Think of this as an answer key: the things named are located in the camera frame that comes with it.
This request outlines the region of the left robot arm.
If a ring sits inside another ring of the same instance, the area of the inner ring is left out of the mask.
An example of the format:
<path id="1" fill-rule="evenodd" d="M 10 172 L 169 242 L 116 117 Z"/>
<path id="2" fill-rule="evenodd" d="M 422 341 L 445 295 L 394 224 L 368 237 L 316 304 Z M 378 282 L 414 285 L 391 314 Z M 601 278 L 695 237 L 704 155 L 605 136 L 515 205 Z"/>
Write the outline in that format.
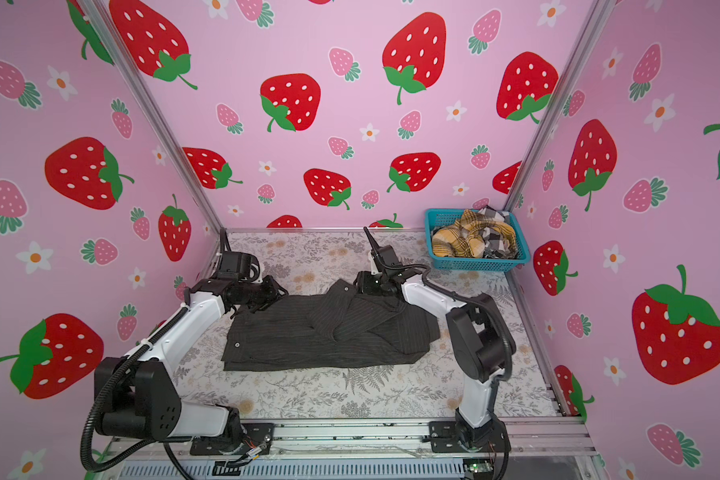
<path id="1" fill-rule="evenodd" d="M 94 401 L 80 440 L 88 472 L 106 471 L 151 444 L 163 446 L 179 474 L 189 472 L 171 446 L 190 441 L 201 452 L 238 452 L 233 467 L 250 463 L 265 444 L 252 442 L 235 407 L 181 399 L 173 381 L 177 364 L 199 337 L 239 307 L 263 310 L 288 292 L 271 276 L 262 281 L 203 279 L 185 289 L 180 308 L 137 347 L 105 358 L 94 372 Z"/>

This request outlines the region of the dark grey pinstripe shirt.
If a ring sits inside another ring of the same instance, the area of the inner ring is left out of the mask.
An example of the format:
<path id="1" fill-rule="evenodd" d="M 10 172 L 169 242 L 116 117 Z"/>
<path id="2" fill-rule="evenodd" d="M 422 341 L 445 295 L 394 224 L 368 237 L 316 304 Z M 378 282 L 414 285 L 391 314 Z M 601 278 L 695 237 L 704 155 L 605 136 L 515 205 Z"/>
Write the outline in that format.
<path id="1" fill-rule="evenodd" d="M 226 371 L 248 372 L 404 365 L 439 338 L 438 319 L 423 308 L 338 280 L 321 295 L 239 311 L 221 361 Z"/>

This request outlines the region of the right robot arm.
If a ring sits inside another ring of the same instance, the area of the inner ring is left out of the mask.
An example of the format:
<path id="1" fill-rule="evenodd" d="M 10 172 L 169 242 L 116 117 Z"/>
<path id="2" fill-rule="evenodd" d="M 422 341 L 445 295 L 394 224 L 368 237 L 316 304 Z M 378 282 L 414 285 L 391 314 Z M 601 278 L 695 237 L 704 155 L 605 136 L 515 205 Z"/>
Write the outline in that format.
<path id="1" fill-rule="evenodd" d="M 499 384 L 512 376 L 516 346 L 494 299 L 488 294 L 465 297 L 413 269 L 393 275 L 362 271 L 354 285 L 362 293 L 390 293 L 443 319 L 448 327 L 453 356 L 464 374 L 463 396 L 450 430 L 430 428 L 432 449 L 508 455 L 509 434 L 495 404 Z"/>

